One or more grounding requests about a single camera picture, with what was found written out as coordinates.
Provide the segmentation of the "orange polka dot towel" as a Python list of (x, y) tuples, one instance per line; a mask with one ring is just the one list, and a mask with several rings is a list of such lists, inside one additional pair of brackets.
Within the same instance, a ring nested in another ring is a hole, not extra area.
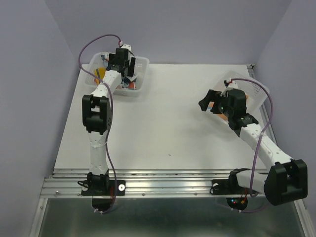
[[(208, 109), (210, 110), (213, 105), (213, 103), (211, 102), (210, 104), (209, 104), (209, 107), (208, 107)], [(223, 114), (215, 114), (215, 115), (217, 115), (218, 117), (220, 117), (221, 119), (223, 119), (223, 120), (225, 120), (225, 121), (228, 121), (229, 119), (226, 117), (226, 116), (224, 116)]]

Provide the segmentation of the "blue patterned towel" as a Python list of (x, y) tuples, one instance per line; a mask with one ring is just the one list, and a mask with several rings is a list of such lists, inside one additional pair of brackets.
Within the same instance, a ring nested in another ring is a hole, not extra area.
[[(108, 72), (108, 58), (105, 58), (105, 62), (107, 63), (107, 65), (105, 66), (106, 68), (106, 72)], [(127, 74), (121, 74), (120, 73), (120, 84), (123, 83), (123, 82), (129, 82), (129, 81), (134, 81), (136, 79), (136, 76), (133, 76), (133, 77), (128, 77)]]

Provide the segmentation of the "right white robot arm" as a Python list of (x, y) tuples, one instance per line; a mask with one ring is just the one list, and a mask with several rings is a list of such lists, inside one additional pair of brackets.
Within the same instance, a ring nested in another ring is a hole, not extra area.
[(222, 93), (210, 89), (198, 104), (206, 111), (210, 103), (213, 104), (210, 111), (228, 118), (230, 129), (255, 152), (267, 170), (257, 173), (249, 168), (234, 169), (227, 179), (212, 181), (212, 194), (237, 195), (246, 189), (249, 194), (263, 194), (274, 206), (307, 197), (306, 163), (290, 157), (264, 134), (258, 120), (246, 111), (244, 91), (231, 89)]

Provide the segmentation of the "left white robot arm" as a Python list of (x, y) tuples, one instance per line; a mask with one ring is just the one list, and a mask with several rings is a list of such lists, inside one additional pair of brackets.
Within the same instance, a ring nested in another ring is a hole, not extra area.
[(78, 182), (83, 196), (106, 195), (111, 191), (106, 147), (113, 121), (113, 92), (124, 78), (134, 77), (135, 61), (130, 56), (130, 45), (124, 45), (109, 54), (103, 78), (85, 70), (99, 84), (82, 98), (82, 123), (90, 144), (89, 172), (86, 180)]

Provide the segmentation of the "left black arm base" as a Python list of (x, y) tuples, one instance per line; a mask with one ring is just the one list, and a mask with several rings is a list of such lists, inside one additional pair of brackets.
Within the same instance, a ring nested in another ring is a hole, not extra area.
[(108, 173), (105, 175), (94, 175), (91, 172), (83, 181), (77, 181), (81, 186), (81, 195), (92, 198), (92, 207), (95, 212), (101, 214), (110, 212), (114, 207), (116, 197), (124, 196), (126, 181), (110, 179)]

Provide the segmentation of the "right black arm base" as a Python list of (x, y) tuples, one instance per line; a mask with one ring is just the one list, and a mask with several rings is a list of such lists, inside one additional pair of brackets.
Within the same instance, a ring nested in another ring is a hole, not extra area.
[(226, 202), (231, 209), (240, 212), (246, 210), (248, 206), (248, 188), (231, 184), (228, 179), (213, 179), (211, 182), (210, 193), (212, 195), (227, 195)]

